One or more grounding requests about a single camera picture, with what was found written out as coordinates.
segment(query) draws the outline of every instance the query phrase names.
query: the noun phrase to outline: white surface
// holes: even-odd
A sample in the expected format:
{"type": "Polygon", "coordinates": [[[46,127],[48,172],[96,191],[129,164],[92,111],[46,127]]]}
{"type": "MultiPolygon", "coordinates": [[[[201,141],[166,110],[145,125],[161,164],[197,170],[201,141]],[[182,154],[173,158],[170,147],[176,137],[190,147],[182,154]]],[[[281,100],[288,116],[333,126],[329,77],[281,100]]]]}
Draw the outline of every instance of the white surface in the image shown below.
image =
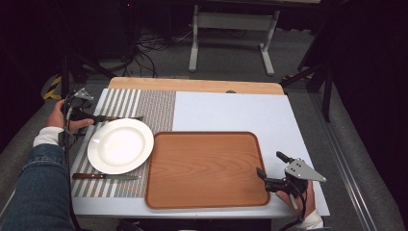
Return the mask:
{"type": "MultiPolygon", "coordinates": [[[[281,151],[313,166],[286,95],[177,92],[173,131],[249,131],[260,143],[267,175],[284,177],[287,165],[276,157],[281,151]]],[[[314,184],[317,207],[329,216],[319,184],[314,184]]],[[[261,207],[194,210],[151,210],[143,198],[74,197],[77,215],[138,218],[281,218],[291,217],[289,207],[271,195],[261,207]]]]}
{"type": "Polygon", "coordinates": [[[89,162],[104,173],[125,173],[147,160],[153,142],[153,134],[143,122],[118,119],[105,124],[92,136],[88,146],[89,162]]]}

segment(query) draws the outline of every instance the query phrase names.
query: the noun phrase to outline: person's hand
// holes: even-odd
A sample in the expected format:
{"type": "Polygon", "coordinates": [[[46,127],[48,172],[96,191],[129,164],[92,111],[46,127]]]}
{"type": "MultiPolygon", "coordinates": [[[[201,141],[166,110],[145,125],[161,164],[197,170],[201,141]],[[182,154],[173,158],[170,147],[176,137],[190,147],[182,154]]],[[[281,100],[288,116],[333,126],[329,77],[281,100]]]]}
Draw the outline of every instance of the person's hand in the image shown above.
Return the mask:
{"type": "MultiPolygon", "coordinates": [[[[47,127],[64,127],[64,114],[61,112],[61,107],[64,104],[64,100],[58,101],[55,106],[54,110],[52,111],[50,117],[48,117],[46,126],[47,127]]],[[[69,121],[69,131],[73,132],[80,128],[87,127],[93,124],[93,119],[86,118],[78,121],[69,121]]]]}
{"type": "MultiPolygon", "coordinates": [[[[306,212],[305,218],[307,218],[313,211],[316,210],[316,203],[315,203],[315,191],[313,190],[313,182],[309,181],[307,186],[307,200],[306,200],[306,212]]],[[[293,213],[297,216],[297,211],[294,209],[291,198],[288,194],[283,191],[276,192],[276,196],[283,200],[289,207],[291,207],[293,213]]],[[[303,209],[302,200],[300,196],[294,199],[296,202],[297,207],[299,208],[299,212],[303,209]]]]}

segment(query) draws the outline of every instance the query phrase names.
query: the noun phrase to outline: white stand leg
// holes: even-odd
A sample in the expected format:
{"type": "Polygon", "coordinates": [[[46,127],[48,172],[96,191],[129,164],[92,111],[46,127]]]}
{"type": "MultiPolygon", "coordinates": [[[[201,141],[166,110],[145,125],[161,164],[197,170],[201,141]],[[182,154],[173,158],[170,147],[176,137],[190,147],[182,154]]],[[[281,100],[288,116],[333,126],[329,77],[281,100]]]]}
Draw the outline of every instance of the white stand leg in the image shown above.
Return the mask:
{"type": "Polygon", "coordinates": [[[192,46],[190,54],[189,72],[195,72],[197,70],[197,57],[198,57],[198,6],[194,6],[194,17],[192,20],[192,46]]]}
{"type": "Polygon", "coordinates": [[[270,41],[272,40],[273,32],[275,31],[275,28],[276,28],[276,23],[278,22],[279,13],[280,13],[279,11],[276,11],[273,13],[273,17],[270,19],[270,23],[268,27],[267,39],[265,43],[259,44],[262,58],[264,60],[265,69],[267,70],[267,74],[269,76],[273,76],[275,74],[275,71],[273,70],[272,62],[270,61],[268,49],[270,46],[270,41]]]}

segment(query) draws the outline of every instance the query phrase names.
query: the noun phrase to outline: knife blade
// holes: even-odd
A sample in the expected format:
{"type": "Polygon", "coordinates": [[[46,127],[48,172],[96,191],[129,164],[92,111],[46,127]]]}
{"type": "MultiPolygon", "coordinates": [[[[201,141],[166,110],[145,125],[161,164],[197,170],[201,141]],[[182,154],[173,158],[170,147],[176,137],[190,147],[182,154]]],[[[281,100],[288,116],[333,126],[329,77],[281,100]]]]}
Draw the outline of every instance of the knife blade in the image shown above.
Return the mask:
{"type": "Polygon", "coordinates": [[[114,179],[114,180],[138,180],[141,176],[130,175],[112,175],[112,174],[93,174],[93,173],[74,173],[72,179],[114,179]]]}

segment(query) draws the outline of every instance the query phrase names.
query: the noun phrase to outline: denim sleeve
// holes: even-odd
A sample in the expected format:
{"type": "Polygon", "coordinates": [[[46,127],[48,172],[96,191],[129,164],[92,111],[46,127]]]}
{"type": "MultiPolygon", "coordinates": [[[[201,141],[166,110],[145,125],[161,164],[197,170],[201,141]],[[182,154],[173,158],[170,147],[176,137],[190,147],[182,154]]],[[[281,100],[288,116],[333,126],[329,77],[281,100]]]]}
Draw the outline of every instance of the denim sleeve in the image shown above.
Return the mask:
{"type": "Polygon", "coordinates": [[[69,214],[69,177],[64,151],[35,146],[18,179],[3,230],[74,230],[69,214]]]}

